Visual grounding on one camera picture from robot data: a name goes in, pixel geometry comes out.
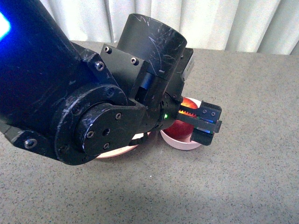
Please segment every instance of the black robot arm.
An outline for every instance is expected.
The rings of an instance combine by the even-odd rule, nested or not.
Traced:
[[[204,145],[219,131],[219,106],[181,106],[193,50],[159,21],[131,14],[100,53],[69,41],[38,0],[2,0],[0,26],[0,131],[16,147],[78,165],[176,119]]]

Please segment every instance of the curtain fold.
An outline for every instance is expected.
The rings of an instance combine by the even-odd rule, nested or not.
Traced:
[[[118,42],[139,13],[179,31],[191,48],[299,54],[298,0],[41,0],[70,40]]]

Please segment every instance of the speckled surface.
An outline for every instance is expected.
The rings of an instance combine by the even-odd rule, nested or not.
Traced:
[[[153,133],[71,167],[0,135],[0,223],[299,223],[298,73],[297,56],[195,50],[185,96],[221,105],[223,125],[192,151]]]

